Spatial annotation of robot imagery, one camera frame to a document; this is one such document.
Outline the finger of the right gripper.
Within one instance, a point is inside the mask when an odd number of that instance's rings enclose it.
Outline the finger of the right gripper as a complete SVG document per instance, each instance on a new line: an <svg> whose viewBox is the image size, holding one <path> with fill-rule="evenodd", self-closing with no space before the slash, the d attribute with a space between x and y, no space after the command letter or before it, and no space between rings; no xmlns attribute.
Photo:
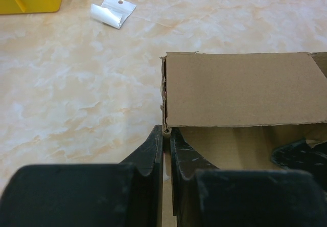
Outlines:
<svg viewBox="0 0 327 227"><path fill-rule="evenodd" d="M326 142L311 148L300 140L272 151L271 161L285 169L326 172Z"/></svg>

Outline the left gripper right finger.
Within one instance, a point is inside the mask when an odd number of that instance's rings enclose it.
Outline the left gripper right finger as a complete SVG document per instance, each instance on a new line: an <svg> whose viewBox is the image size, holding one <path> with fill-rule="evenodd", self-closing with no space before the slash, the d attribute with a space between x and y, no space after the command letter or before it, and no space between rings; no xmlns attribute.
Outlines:
<svg viewBox="0 0 327 227"><path fill-rule="evenodd" d="M173 214L178 226L326 226L326 199L299 170L222 170L174 128Z"/></svg>

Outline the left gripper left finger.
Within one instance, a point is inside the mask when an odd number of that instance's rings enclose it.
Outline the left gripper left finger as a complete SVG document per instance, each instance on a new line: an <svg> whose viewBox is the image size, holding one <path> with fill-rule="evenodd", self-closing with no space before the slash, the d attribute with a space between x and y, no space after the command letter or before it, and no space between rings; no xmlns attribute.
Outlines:
<svg viewBox="0 0 327 227"><path fill-rule="evenodd" d="M1 196L1 226L161 226L163 136L156 125L118 164L26 165Z"/></svg>

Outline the brown cardboard box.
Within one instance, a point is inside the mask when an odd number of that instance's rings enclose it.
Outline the brown cardboard box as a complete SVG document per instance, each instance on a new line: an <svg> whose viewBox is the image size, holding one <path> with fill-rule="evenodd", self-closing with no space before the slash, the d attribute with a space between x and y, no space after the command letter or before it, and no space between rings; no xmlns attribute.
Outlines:
<svg viewBox="0 0 327 227"><path fill-rule="evenodd" d="M325 52L167 53L161 72L163 132L179 129L219 169L294 170L273 150L326 142ZM326 199L326 172L304 172Z"/></svg>

